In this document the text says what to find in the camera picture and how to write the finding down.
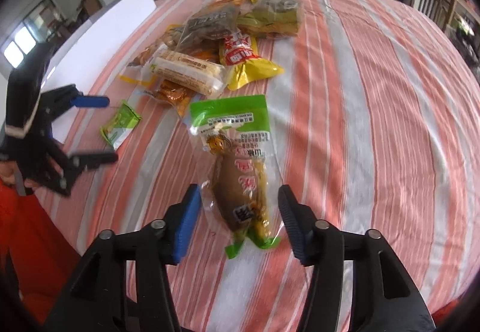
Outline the cream wafer roll packet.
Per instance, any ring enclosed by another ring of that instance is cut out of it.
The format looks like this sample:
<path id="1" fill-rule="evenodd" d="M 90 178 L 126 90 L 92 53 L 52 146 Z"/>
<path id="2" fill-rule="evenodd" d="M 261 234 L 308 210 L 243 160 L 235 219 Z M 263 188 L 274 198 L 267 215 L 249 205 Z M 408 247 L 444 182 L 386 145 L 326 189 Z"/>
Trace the cream wafer roll packet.
<path id="1" fill-rule="evenodd" d="M 147 68 L 152 74 L 212 99 L 222 94 L 229 76 L 222 65 L 167 49 L 154 54 Z"/>

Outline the small green snack packet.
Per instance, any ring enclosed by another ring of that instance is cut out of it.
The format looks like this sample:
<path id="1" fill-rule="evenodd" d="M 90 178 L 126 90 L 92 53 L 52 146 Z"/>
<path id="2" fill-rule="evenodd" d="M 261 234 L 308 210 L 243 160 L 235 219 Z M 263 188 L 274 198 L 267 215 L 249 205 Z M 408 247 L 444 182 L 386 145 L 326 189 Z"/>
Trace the small green snack packet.
<path id="1" fill-rule="evenodd" d="M 142 116 L 123 100 L 114 116 L 100 127 L 100 135 L 116 151 L 142 119 Z"/>

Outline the dark grey snack bag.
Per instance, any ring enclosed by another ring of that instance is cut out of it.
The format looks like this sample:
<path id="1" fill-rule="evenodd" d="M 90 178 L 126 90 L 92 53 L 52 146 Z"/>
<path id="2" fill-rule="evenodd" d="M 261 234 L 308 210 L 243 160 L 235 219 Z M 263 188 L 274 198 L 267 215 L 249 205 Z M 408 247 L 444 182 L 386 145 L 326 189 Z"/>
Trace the dark grey snack bag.
<path id="1" fill-rule="evenodd" d="M 221 40 L 237 29 L 240 7 L 232 2 L 212 4 L 193 14 L 184 25 L 176 50 L 184 52 L 205 40 Z"/>

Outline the yellow-edged clear nut packet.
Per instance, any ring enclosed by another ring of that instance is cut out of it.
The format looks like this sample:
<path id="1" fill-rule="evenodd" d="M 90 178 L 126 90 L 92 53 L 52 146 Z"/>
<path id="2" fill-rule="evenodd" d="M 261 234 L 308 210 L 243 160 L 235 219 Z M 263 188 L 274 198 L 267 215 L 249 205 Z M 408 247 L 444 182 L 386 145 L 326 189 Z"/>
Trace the yellow-edged clear nut packet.
<path id="1" fill-rule="evenodd" d="M 126 83 L 148 87 L 155 80 L 151 72 L 151 63 L 159 51 L 175 50 L 182 37 L 184 26 L 171 24 L 165 33 L 157 38 L 152 44 L 140 52 L 126 68 L 119 74 L 119 79 Z"/>

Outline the green-top brown pickle packet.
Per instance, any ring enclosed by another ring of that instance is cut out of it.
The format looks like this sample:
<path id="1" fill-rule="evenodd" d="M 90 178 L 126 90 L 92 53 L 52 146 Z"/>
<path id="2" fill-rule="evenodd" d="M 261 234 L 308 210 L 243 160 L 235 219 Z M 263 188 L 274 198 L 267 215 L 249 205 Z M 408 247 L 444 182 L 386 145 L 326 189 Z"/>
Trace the green-top brown pickle packet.
<path id="1" fill-rule="evenodd" d="M 260 250 L 280 242 L 281 174 L 263 95 L 202 100 L 190 106 L 190 140 L 203 207 L 229 238 L 225 254 L 246 241 Z"/>

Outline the white cardboard box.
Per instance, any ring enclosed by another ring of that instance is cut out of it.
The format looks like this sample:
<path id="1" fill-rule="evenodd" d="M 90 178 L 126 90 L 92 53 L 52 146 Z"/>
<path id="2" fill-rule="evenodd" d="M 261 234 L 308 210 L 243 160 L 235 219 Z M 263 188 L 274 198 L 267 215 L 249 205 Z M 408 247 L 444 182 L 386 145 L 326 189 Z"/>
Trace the white cardboard box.
<path id="1" fill-rule="evenodd" d="M 120 46 L 155 9 L 154 0 L 117 0 L 102 8 L 51 58 L 41 91 L 74 84 L 88 95 Z"/>

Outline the yellow red chip bag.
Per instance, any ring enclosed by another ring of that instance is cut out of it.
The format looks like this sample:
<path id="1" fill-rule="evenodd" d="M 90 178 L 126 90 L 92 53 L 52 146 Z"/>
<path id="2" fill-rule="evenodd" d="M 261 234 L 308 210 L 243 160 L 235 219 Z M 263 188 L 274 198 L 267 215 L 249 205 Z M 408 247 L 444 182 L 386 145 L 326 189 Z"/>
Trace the yellow red chip bag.
<path id="1" fill-rule="evenodd" d="M 284 73 L 278 64 L 258 55 L 255 37 L 236 31 L 227 35 L 219 47 L 220 62 L 230 68 L 227 88 L 237 91 L 249 83 Z"/>

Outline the striped pink white tablecloth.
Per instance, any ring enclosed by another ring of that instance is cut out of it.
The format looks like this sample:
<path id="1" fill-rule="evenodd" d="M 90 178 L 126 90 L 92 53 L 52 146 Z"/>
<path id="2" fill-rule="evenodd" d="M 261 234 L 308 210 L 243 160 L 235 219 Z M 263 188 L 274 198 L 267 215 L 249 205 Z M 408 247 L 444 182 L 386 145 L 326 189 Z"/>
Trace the striped pink white tablecloth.
<path id="1" fill-rule="evenodd" d="M 176 111 L 139 96 L 119 73 L 174 23 L 215 0 L 162 0 L 92 86 L 142 121 L 119 161 L 78 179 L 72 195 L 38 199 L 78 252 L 96 234 L 143 227 L 196 180 Z M 283 181 L 337 228 L 378 229 L 431 311 L 479 269 L 479 86 L 424 14 L 395 0 L 301 0 L 300 33 L 260 44 L 284 73 L 263 94 Z"/>

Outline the orange chicken leg packet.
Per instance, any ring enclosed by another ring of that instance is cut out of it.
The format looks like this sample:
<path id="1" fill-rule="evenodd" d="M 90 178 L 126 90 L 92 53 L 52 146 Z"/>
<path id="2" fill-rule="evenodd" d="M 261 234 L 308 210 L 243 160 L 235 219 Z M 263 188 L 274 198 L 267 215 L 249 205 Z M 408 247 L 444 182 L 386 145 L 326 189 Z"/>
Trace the orange chicken leg packet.
<path id="1" fill-rule="evenodd" d="M 185 117 L 188 106 L 197 95 L 195 91 L 166 79 L 155 80 L 141 94 L 171 105 L 180 118 Z"/>

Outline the green-gold snack bag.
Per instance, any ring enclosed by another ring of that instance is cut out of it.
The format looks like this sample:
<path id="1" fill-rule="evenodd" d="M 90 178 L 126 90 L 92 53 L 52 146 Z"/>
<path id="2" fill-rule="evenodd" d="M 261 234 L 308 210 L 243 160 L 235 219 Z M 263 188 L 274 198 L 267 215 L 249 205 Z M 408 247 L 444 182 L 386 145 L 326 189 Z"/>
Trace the green-gold snack bag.
<path id="1" fill-rule="evenodd" d="M 300 0 L 256 0 L 237 19 L 238 29 L 257 38 L 296 37 L 301 29 L 304 6 Z"/>

